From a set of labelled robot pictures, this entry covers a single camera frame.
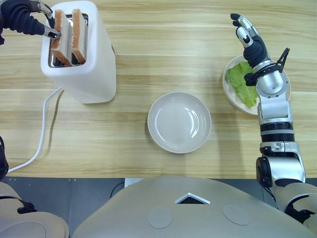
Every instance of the plate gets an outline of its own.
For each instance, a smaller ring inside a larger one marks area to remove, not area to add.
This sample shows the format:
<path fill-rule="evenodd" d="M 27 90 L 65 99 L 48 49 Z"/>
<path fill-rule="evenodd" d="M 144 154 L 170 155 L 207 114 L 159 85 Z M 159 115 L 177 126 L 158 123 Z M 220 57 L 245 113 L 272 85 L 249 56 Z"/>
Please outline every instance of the plate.
<path fill-rule="evenodd" d="M 197 150 L 211 131 L 208 108 L 188 93 L 172 92 L 157 99 L 148 114 L 151 137 L 164 150 L 184 154 Z"/>
<path fill-rule="evenodd" d="M 236 95 L 235 89 L 231 86 L 231 84 L 229 83 L 229 80 L 226 78 L 227 70 L 230 68 L 233 68 L 234 66 L 236 66 L 238 63 L 240 63 L 242 61 L 246 61 L 244 59 L 243 55 L 237 56 L 232 61 L 230 61 L 230 63 L 226 66 L 226 68 L 223 71 L 223 76 L 222 76 L 222 87 L 223 87 L 223 90 L 224 90 L 229 102 L 232 105 L 234 105 L 237 109 L 239 109 L 245 113 L 248 113 L 248 114 L 258 115 L 258 104 L 259 104 L 260 99 L 257 97 L 256 105 L 251 107 L 251 108 L 248 108 L 247 105 L 245 105 L 242 102 L 242 100 Z M 290 83 L 290 81 L 289 81 L 289 87 L 288 87 L 286 95 L 287 95 L 287 98 L 289 100 L 291 97 L 291 83 Z"/>

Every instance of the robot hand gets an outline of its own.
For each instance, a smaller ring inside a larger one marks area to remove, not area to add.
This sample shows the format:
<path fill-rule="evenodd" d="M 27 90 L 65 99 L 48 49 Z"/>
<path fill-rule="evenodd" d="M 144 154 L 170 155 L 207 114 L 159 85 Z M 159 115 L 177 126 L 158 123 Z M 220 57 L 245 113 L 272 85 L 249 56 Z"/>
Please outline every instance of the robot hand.
<path fill-rule="evenodd" d="M 233 25 L 237 27 L 236 35 L 245 48 L 243 56 L 249 65 L 254 68 L 262 62 L 271 60 L 261 36 L 252 23 L 236 13 L 232 13 L 230 17 Z"/>
<path fill-rule="evenodd" d="M 30 16 L 31 12 L 44 13 L 51 28 Z M 53 39 L 61 37 L 61 33 L 54 29 L 52 13 L 53 11 L 40 0 L 0 0 L 0 45 L 4 44 L 4 38 L 1 37 L 3 28 Z"/>

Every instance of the toasted bread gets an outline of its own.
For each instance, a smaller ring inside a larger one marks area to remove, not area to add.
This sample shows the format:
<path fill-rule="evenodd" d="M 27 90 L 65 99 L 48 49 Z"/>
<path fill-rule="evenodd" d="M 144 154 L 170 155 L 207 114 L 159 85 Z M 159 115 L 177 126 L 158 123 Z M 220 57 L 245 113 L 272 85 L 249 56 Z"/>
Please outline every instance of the toasted bread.
<path fill-rule="evenodd" d="M 87 25 L 79 9 L 74 9 L 73 15 L 73 34 L 71 51 L 80 64 L 86 62 L 86 32 Z"/>
<path fill-rule="evenodd" d="M 53 40 L 51 50 L 65 66 L 72 66 L 70 49 L 72 30 L 65 13 L 59 9 L 55 11 L 55 29 L 61 32 L 61 37 Z"/>

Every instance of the lettuce leaf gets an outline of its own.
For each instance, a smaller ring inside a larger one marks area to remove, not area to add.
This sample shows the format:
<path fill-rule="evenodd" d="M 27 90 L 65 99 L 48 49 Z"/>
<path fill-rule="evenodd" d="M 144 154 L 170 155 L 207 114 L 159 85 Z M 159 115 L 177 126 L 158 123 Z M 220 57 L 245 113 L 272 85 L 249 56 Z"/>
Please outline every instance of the lettuce leaf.
<path fill-rule="evenodd" d="M 252 73 L 252 68 L 248 62 L 243 61 L 238 63 L 233 68 L 228 69 L 226 77 L 230 84 L 236 90 L 236 94 L 241 98 L 242 102 L 251 108 L 257 103 L 257 90 L 255 86 L 247 86 L 244 80 L 244 75 Z"/>

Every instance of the table surface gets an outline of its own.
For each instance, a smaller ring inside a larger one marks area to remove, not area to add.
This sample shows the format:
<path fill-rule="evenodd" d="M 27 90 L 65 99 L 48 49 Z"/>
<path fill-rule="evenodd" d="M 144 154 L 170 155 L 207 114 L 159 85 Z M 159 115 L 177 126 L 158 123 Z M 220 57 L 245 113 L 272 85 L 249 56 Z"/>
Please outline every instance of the table surface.
<path fill-rule="evenodd" d="M 54 5 L 61 1 L 46 0 Z M 230 13 L 247 16 L 292 84 L 296 140 L 307 177 L 317 177 L 317 2 L 315 0 L 96 0 L 116 52 L 117 92 L 84 105 L 67 92 L 48 105 L 40 156 L 10 173 L 26 177 L 255 178 L 258 118 L 234 108 L 222 89 L 228 62 L 241 55 Z M 36 17 L 44 22 L 42 15 Z M 35 153 L 44 99 L 57 87 L 40 69 L 41 36 L 4 30 L 0 47 L 0 135 L 10 167 Z M 209 108 L 213 128 L 203 147 L 177 155 L 147 129 L 151 104 L 183 91 Z"/>

